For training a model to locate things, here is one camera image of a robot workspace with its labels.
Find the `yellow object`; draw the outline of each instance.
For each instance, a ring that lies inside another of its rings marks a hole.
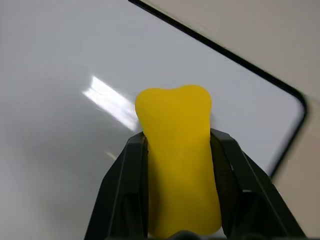
[[[210,235],[221,214],[210,147],[211,97],[202,87],[150,88],[135,100],[148,140],[148,232]]]

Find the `black frame edge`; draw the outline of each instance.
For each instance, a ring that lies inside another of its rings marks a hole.
[[[294,140],[296,140],[296,137],[298,133],[300,132],[304,122],[307,119],[308,110],[309,107],[307,105],[307,102],[304,98],[304,96],[294,87],[286,84],[285,82],[279,80],[278,78],[272,76],[271,74],[267,73],[266,71],[262,70],[261,68],[253,65],[252,63],[248,62],[247,60],[244,60],[240,56],[234,54],[233,52],[227,50],[226,48],[218,45],[217,43],[213,42],[212,40],[208,39],[207,37],[201,35],[200,33],[192,30],[191,28],[183,25],[182,23],[174,20],[173,18],[169,17],[168,15],[165,15],[164,13],[160,12],[159,10],[155,9],[154,7],[146,4],[145,2],[141,0],[128,0],[129,2],[137,5],[138,7],[146,10],[147,12],[151,13],[152,15],[156,16],[157,18],[165,21],[166,23],[172,25],[173,27],[177,28],[178,30],[184,32],[185,34],[189,35],[190,37],[200,41],[204,45],[208,46],[209,48],[217,51],[218,53],[224,55],[225,57],[233,60],[234,62],[240,64],[244,68],[248,69],[249,71],[257,74],[258,76],[262,77],[263,79],[267,80],[268,82],[272,83],[273,85],[277,86],[278,88],[282,89],[283,91],[291,94],[294,96],[303,107],[303,116],[298,122],[296,129],[292,133],[289,141],[287,142],[286,147],[284,148],[283,152],[280,154],[279,160],[277,161],[274,169],[271,172],[270,177],[273,179],[276,175],[277,170],[280,168],[282,161],[286,157],[286,154],[289,151],[289,148],[292,146]]]

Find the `whiteboard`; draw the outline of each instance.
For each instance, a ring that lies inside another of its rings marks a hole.
[[[293,95],[126,0],[0,0],[0,236],[82,239],[141,129],[135,97],[197,84],[212,127],[267,173],[304,114]]]

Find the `white surface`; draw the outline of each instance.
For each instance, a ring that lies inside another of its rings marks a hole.
[[[300,117],[294,97],[125,0],[0,5],[6,239],[83,238],[101,180],[134,134],[125,123],[143,89],[202,85],[212,125],[266,171]],[[106,85],[88,98],[95,78]]]

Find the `yellow sponge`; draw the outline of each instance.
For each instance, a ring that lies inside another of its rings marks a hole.
[[[211,97],[202,87],[150,88],[135,110],[148,139],[148,232],[156,238],[221,227],[210,148]]]

